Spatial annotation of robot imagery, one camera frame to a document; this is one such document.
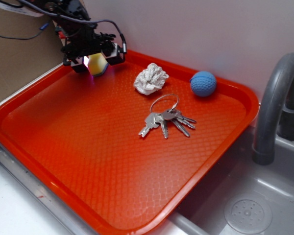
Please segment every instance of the key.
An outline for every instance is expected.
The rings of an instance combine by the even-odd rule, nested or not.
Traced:
[[[166,121],[171,121],[173,118],[175,118],[180,123],[192,128],[192,129],[195,129],[195,126],[190,124],[189,121],[185,120],[184,119],[185,117],[182,116],[181,111],[179,111],[177,109],[167,109],[166,111],[164,111],[162,113],[162,116],[163,116],[164,120],[166,120]],[[196,121],[193,119],[190,119],[190,118],[187,118],[187,119],[196,123]]]
[[[172,112],[173,112],[173,113],[175,114],[175,116],[176,116],[177,118],[179,118],[179,119],[186,120],[186,121],[188,121],[188,122],[192,122],[192,123],[197,123],[195,120],[190,119],[189,117],[185,117],[185,116],[183,116],[183,115],[182,115],[182,112],[179,111],[178,109],[173,109]]]
[[[165,139],[168,138],[169,133],[168,133],[168,127],[167,127],[167,121],[164,120],[162,114],[156,114],[155,115],[155,122],[159,123],[161,125],[162,133]]]
[[[185,136],[191,136],[190,133],[176,119],[172,119],[171,121]]]
[[[180,123],[187,125],[188,127],[192,128],[192,129],[195,129],[195,126],[190,123],[190,122],[196,123],[195,120],[183,116],[181,111],[179,111],[177,109],[173,110],[173,113],[175,114],[176,120],[178,120]]]
[[[145,137],[150,129],[157,128],[159,126],[159,124],[155,122],[155,114],[156,113],[150,113],[148,115],[145,119],[146,126],[140,131],[140,133],[138,133],[138,135]]]
[[[167,109],[162,113],[163,119],[166,121],[171,121],[175,118],[175,113],[171,112],[172,109]]]

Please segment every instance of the tray rim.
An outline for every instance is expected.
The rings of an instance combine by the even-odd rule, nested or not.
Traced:
[[[174,77],[178,77],[178,76],[183,75],[183,77],[184,77],[183,79],[190,79],[192,77],[192,75],[197,72],[197,70],[186,68],[184,66],[176,65],[176,64],[173,64],[173,63],[170,63],[167,61],[163,61],[160,59],[156,59],[151,56],[142,55],[142,54],[134,52],[134,51],[128,52],[127,61],[130,63],[134,63],[136,65],[142,66],[142,67],[147,67],[147,65],[150,64],[152,61],[153,63],[156,63],[157,65],[161,66],[165,71],[167,71],[167,73],[174,74]],[[26,89],[21,91],[19,94],[12,97],[8,101],[6,101],[4,104],[0,105],[0,124],[3,121],[3,118],[13,110],[13,109],[10,110],[11,106],[16,106],[16,104],[17,104],[17,107],[18,107],[20,104],[26,102],[29,98],[32,98],[34,95],[36,95],[37,93],[42,91],[43,90],[42,88],[46,88],[49,85],[51,85],[53,82],[57,81],[57,79],[54,79],[53,81],[49,81],[48,80],[49,77],[51,77],[57,73],[62,73],[63,75],[65,75],[65,74],[69,73],[70,71],[72,71],[72,69],[70,67],[64,67],[64,66],[57,67],[53,71],[48,73],[46,76],[44,76],[42,79],[33,83],[32,85],[30,85],[29,87],[27,87]],[[216,163],[216,161],[230,147],[230,145],[238,138],[238,136],[249,126],[249,124],[253,121],[253,119],[256,117],[256,115],[258,113],[258,109],[259,109],[258,98],[256,97],[256,95],[254,94],[254,92],[250,88],[248,88],[242,84],[232,82],[232,81],[220,78],[220,77],[217,77],[217,81],[218,81],[218,86],[217,86],[218,92],[223,91],[223,89],[222,89],[223,85],[230,86],[232,89],[234,89],[236,91],[235,95],[237,97],[243,98],[243,100],[239,100],[239,101],[245,106],[246,116],[245,116],[244,120],[238,126],[236,126],[236,128],[233,130],[233,132],[224,140],[224,142],[221,145],[222,147],[219,146],[214,151],[214,153],[205,161],[205,163],[197,170],[197,172],[193,175],[193,177],[187,181],[187,183],[178,191],[178,193],[166,204],[166,206],[161,210],[161,212],[159,214],[157,214],[150,222],[148,222],[144,226],[140,226],[136,230],[134,230],[135,228],[133,228],[133,230],[116,229],[116,228],[112,227],[111,225],[109,225],[105,220],[100,219],[101,217],[99,215],[97,215],[97,213],[95,211],[88,211],[88,210],[79,209],[77,211],[77,214],[79,214],[79,215],[83,214],[80,216],[83,217],[83,219],[86,218],[85,221],[87,221],[89,224],[91,224],[91,227],[93,227],[96,231],[99,230],[99,231],[101,231],[103,233],[107,233],[107,234],[130,234],[132,232],[134,232],[135,234],[144,234],[144,233],[149,232],[150,230],[154,229],[155,227],[157,227],[166,217],[168,217],[169,214],[178,205],[178,203],[181,202],[182,199],[186,196],[185,191],[189,192],[195,186],[195,184],[202,177],[204,177],[204,174],[211,167],[213,167],[214,163]],[[223,92],[222,94],[231,95],[231,97],[233,97],[233,93],[227,94],[227,93]],[[50,172],[48,174],[48,172],[46,172],[47,170],[39,169],[39,167],[37,167],[37,166],[41,166],[41,165],[38,162],[35,162],[34,159],[29,159],[28,158],[29,156],[26,156],[27,155],[26,152],[22,151],[22,149],[17,147],[17,144],[13,140],[7,139],[5,134],[3,134],[1,132],[0,132],[0,142],[14,156],[25,157],[26,161],[24,162],[24,159],[23,159],[22,163],[27,168],[29,168],[31,170],[35,169],[35,175],[39,179],[41,179],[42,175],[47,178],[52,178],[52,175],[50,174]],[[44,180],[42,180],[42,181],[52,191],[55,190],[55,191],[59,192],[58,187],[61,184],[57,184],[55,187],[55,185],[51,184],[50,182],[45,182]],[[66,192],[66,190],[62,190],[59,193],[60,193],[60,195],[58,195],[58,193],[57,193],[57,195],[62,199],[64,197],[66,199],[66,200],[64,200],[65,203],[67,203],[69,206],[74,205],[76,203],[76,200],[79,203],[84,204],[84,202],[81,201],[79,198],[68,199],[68,196],[67,196],[68,192]],[[100,224],[100,226],[94,227],[93,226],[94,225],[93,219],[92,220],[87,219],[91,215],[96,217],[96,222],[98,224]]]

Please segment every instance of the sink drain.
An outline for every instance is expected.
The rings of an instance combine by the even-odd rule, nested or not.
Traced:
[[[242,234],[258,234],[266,230],[272,221],[269,205],[251,194],[240,194],[225,205],[227,223]]]

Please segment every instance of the textured blue ball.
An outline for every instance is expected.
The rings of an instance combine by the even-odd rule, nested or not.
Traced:
[[[190,82],[192,91],[200,97],[211,95],[217,87],[216,78],[206,71],[195,73]]]

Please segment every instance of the cardboard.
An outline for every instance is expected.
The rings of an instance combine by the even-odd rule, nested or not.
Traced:
[[[48,20],[46,16],[36,18],[0,9],[0,35],[30,37]],[[61,47],[52,23],[35,39],[0,38],[0,102],[62,63]]]

